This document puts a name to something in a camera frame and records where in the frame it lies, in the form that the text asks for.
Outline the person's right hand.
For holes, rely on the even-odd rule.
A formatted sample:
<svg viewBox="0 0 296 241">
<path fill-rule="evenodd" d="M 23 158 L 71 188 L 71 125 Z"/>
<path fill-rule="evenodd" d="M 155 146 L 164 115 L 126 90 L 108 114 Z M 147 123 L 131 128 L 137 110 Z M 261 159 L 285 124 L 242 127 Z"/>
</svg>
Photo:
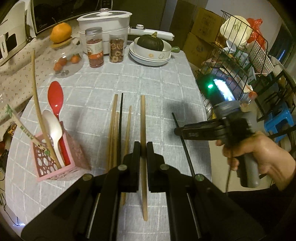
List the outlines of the person's right hand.
<svg viewBox="0 0 296 241">
<path fill-rule="evenodd" d="M 280 191 L 284 190 L 295 176 L 295 159 L 262 132 L 256 132 L 233 147 L 227 147 L 221 140 L 217 140 L 216 145 L 223 147 L 223 155 L 227 157 L 232 171 L 238 170 L 237 157 L 253 154 L 259 173 L 267 174 Z"/>
</svg>

